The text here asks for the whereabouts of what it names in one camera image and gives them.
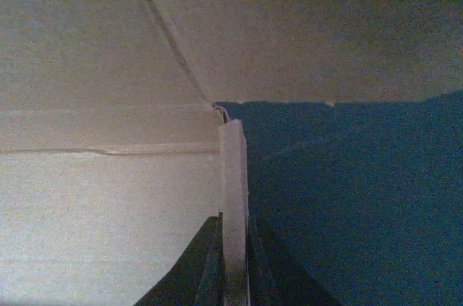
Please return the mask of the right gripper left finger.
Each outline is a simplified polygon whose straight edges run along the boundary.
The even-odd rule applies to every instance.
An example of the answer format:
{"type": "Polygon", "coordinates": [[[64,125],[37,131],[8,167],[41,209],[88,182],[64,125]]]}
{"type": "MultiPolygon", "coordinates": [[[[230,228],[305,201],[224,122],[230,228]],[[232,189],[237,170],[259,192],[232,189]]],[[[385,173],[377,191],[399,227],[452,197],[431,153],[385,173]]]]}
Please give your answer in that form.
{"type": "Polygon", "coordinates": [[[224,304],[223,213],[205,220],[169,272],[135,304],[224,304]]]}

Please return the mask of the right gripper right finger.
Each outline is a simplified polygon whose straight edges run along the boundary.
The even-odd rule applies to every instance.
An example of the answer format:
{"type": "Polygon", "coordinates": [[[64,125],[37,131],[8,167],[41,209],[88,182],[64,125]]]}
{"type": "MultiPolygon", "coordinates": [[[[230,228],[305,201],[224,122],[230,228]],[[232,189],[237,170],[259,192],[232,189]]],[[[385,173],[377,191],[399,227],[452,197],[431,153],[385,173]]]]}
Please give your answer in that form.
{"type": "Polygon", "coordinates": [[[339,305],[298,263],[262,219],[249,218],[247,264],[251,305],[339,305]]]}

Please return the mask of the cardboard box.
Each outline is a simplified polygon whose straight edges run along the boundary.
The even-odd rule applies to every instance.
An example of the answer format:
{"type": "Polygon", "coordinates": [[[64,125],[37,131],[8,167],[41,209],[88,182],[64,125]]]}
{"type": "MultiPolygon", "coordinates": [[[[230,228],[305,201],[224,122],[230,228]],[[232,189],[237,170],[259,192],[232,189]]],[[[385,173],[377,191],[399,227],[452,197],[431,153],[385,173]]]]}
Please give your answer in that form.
{"type": "Polygon", "coordinates": [[[462,303],[462,0],[1,0],[1,303],[136,305],[223,213],[339,305],[462,303]]]}

